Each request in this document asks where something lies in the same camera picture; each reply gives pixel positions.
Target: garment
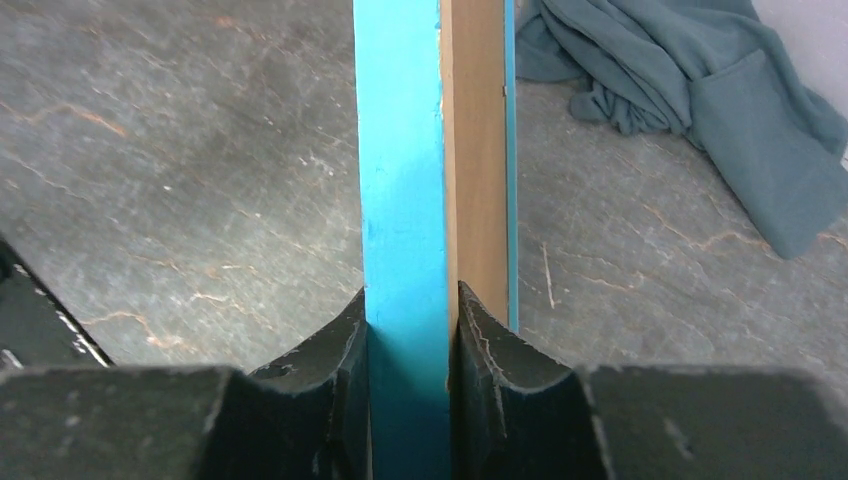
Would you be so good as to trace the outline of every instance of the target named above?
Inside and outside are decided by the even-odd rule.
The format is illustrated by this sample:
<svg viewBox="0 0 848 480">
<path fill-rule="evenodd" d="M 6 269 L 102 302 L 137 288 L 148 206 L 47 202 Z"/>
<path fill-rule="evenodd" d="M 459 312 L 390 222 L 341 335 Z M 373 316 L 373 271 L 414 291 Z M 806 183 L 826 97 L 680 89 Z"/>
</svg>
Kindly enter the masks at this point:
<svg viewBox="0 0 848 480">
<path fill-rule="evenodd" d="M 574 117 L 705 150 L 783 258 L 848 205 L 848 122 L 799 80 L 750 0 L 529 0 L 520 78 L 587 80 Z"/>
</svg>

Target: gray marble surface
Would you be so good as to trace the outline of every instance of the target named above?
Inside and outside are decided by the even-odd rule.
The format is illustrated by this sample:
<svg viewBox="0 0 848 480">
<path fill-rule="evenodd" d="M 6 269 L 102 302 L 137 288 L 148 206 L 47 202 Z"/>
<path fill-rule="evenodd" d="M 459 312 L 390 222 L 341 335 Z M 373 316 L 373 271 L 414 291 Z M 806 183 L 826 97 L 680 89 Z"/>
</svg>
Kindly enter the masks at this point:
<svg viewBox="0 0 848 480">
<path fill-rule="evenodd" d="M 0 0 L 0 231 L 119 362 L 264 363 L 361 285 L 339 0 Z M 519 85 L 522 333 L 848 398 L 848 223 L 778 259 L 709 161 Z"/>
</svg>

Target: gray-green towel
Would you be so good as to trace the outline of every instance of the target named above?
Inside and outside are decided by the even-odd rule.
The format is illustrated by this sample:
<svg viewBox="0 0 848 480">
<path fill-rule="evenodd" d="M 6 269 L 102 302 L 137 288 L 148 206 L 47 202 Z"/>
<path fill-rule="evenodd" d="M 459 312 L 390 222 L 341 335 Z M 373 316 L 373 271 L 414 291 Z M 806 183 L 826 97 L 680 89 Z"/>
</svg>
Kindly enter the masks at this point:
<svg viewBox="0 0 848 480">
<path fill-rule="evenodd" d="M 749 0 L 529 0 L 516 70 L 589 80 L 571 99 L 578 119 L 685 135 L 783 258 L 848 205 L 848 122 L 801 84 Z"/>
</svg>

